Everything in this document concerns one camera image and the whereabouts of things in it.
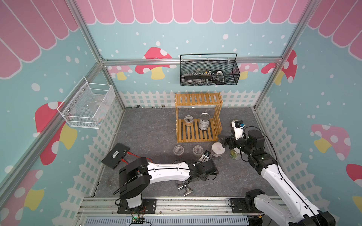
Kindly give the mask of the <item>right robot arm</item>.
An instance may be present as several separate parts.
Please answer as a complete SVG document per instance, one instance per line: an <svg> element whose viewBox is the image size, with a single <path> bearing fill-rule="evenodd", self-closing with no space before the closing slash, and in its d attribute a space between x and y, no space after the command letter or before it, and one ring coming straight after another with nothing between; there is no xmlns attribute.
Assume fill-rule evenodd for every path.
<svg viewBox="0 0 362 226"><path fill-rule="evenodd" d="M287 178L275 157L265 151L265 137L260 130L250 130L241 136L219 135L223 147L238 149L248 157L248 163L261 175L284 201L281 207L263 191L247 192L248 208L255 208L280 226L334 226L336 220L328 211L321 211L311 203Z"/></svg>

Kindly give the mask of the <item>clear tub orange contents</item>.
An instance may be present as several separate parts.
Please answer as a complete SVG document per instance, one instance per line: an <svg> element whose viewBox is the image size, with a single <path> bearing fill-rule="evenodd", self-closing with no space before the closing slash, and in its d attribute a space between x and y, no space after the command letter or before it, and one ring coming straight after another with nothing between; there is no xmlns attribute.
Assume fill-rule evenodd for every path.
<svg viewBox="0 0 362 226"><path fill-rule="evenodd" d="M197 159L199 159L204 154L204 149L200 145L194 146L192 151Z"/></svg>

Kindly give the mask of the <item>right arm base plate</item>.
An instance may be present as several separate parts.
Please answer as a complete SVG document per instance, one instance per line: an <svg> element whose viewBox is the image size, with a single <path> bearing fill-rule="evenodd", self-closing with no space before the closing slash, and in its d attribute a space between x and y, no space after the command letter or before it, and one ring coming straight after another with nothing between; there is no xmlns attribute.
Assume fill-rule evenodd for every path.
<svg viewBox="0 0 362 226"><path fill-rule="evenodd" d="M228 205L232 212L235 213L252 213L255 211L249 198L231 198L228 200Z"/></svg>

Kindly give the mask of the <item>clear tub red contents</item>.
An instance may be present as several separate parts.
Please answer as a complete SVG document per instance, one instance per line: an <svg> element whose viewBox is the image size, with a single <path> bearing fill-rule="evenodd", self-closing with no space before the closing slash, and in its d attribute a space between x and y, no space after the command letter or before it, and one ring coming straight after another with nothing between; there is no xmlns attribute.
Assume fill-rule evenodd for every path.
<svg viewBox="0 0 362 226"><path fill-rule="evenodd" d="M173 153L177 156L177 157L183 157L184 155L184 147L181 145L176 145L173 149Z"/></svg>

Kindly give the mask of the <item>tin can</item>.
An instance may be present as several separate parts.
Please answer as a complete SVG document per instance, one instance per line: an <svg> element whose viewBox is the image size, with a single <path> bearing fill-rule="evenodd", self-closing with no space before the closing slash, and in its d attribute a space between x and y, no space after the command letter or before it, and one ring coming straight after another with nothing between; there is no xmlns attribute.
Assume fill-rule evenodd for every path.
<svg viewBox="0 0 362 226"><path fill-rule="evenodd" d="M199 116L199 129L202 131L207 131L209 128L211 116L208 113L202 113Z"/></svg>

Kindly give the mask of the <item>wooden two-tier shelf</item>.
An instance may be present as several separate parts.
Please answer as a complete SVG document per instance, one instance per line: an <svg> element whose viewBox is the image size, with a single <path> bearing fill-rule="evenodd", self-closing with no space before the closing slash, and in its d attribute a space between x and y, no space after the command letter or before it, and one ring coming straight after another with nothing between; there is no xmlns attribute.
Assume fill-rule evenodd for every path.
<svg viewBox="0 0 362 226"><path fill-rule="evenodd" d="M176 111L176 138L178 143L191 142L216 142L222 131L220 113L223 105L221 93L191 93L175 95ZM215 113L211 116L207 131L199 129L199 116L193 116L194 122L191 127L184 124L184 118L179 117L179 108L211 107Z"/></svg>

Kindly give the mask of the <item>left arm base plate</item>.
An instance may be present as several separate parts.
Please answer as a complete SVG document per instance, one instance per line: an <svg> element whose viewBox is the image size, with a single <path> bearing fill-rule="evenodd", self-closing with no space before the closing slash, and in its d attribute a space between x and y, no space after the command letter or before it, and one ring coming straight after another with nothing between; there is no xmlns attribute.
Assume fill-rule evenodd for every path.
<svg viewBox="0 0 362 226"><path fill-rule="evenodd" d="M141 199L129 199L120 200L117 213L118 214L155 214L157 199L155 198L143 198Z"/></svg>

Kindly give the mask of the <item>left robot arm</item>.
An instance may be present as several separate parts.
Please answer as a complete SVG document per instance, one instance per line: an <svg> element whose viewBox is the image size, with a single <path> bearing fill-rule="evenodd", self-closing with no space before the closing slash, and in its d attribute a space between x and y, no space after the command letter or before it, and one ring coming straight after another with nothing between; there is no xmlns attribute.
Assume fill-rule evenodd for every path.
<svg viewBox="0 0 362 226"><path fill-rule="evenodd" d="M159 164L148 162L141 157L119 170L119 187L114 192L121 201L126 201L129 209L143 205L142 192L147 186L159 182L180 181L188 185L190 182L211 180L219 171L213 160L204 162L186 160L179 163Z"/></svg>

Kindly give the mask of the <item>cauliflower label plastic jar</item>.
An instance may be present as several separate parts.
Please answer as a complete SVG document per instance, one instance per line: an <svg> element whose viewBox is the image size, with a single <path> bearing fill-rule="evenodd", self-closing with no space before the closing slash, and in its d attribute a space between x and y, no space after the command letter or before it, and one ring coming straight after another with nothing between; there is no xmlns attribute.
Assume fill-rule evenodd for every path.
<svg viewBox="0 0 362 226"><path fill-rule="evenodd" d="M230 151L230 157L233 159L233 160L240 160L241 159L241 153L240 153L240 150L239 149L232 149Z"/></svg>

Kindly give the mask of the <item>large white-lid seed jar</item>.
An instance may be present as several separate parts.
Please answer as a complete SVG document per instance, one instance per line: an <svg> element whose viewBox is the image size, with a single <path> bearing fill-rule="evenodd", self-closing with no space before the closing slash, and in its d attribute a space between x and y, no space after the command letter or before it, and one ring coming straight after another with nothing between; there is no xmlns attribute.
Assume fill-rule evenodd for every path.
<svg viewBox="0 0 362 226"><path fill-rule="evenodd" d="M214 160L219 160L225 153L225 148L220 142L215 142L212 144L211 156Z"/></svg>

